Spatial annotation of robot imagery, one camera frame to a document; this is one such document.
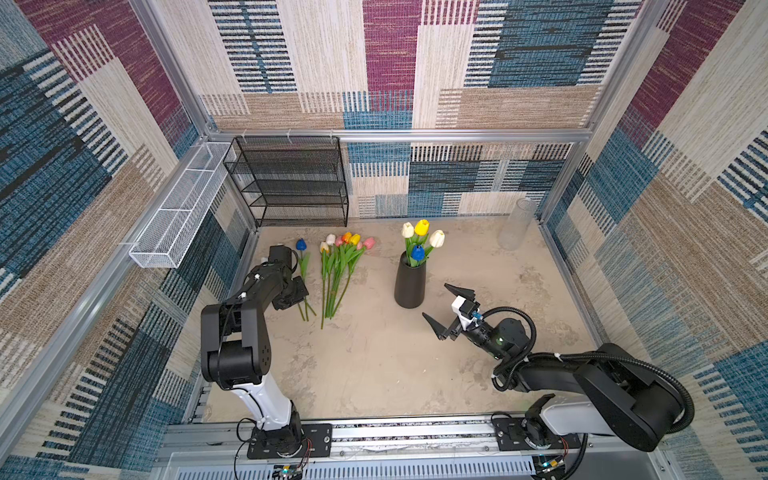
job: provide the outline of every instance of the yellow tulip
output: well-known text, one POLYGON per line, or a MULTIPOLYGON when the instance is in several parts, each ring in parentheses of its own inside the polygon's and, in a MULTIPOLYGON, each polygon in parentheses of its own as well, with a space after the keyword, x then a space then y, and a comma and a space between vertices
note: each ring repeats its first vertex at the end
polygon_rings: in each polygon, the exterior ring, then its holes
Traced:
POLYGON ((427 234, 427 232, 429 232, 429 222, 422 218, 421 220, 419 220, 416 226, 413 227, 413 231, 416 235, 423 237, 424 235, 427 234))

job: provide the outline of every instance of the clear glass vase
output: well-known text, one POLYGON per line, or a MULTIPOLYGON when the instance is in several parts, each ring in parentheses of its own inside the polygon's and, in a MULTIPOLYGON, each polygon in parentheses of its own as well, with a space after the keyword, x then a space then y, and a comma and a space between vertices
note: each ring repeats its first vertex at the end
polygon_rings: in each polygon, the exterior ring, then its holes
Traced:
POLYGON ((504 250, 517 250, 525 240, 525 232, 536 212, 536 202, 530 198, 521 198, 504 222, 498 234, 498 245, 504 250))

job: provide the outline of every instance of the black wire shelf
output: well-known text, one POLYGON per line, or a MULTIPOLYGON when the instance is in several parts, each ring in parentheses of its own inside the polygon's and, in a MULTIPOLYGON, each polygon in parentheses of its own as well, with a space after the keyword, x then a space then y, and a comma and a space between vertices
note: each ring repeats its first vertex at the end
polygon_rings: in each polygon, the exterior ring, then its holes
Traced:
POLYGON ((345 227, 349 193, 336 137, 236 137, 224 166, 261 226, 345 227))

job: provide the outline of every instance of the metal grille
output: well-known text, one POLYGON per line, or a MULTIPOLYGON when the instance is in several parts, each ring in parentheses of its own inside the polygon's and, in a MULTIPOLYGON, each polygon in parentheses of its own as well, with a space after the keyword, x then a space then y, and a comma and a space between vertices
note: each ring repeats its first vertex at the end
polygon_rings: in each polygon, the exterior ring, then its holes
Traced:
POLYGON ((227 170, 229 144, 207 142, 176 180, 161 207, 131 248, 131 258, 142 268, 178 268, 205 214, 221 188, 227 170))
POLYGON ((335 137, 235 137, 227 171, 260 226, 346 225, 349 196, 335 137))
MULTIPOLYGON (((238 465, 240 480, 270 480, 273 464, 238 465)), ((348 460, 318 462, 304 469, 304 478, 344 478, 345 480, 396 480, 414 478, 530 478, 535 473, 530 456, 496 458, 425 458, 414 460, 348 460)), ((178 480, 234 480, 232 465, 179 468, 178 480)))

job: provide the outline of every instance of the white tulip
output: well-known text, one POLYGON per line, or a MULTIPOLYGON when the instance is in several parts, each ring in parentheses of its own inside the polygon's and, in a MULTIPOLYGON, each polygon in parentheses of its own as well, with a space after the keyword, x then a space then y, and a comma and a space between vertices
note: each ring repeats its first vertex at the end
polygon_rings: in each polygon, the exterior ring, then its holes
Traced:
POLYGON ((402 225, 402 237, 403 238, 410 238, 413 237, 413 225, 411 225, 411 222, 405 222, 402 225))
POLYGON ((442 247, 443 242, 445 242, 445 234, 442 230, 435 230, 435 232, 429 236, 429 244, 434 248, 442 247))

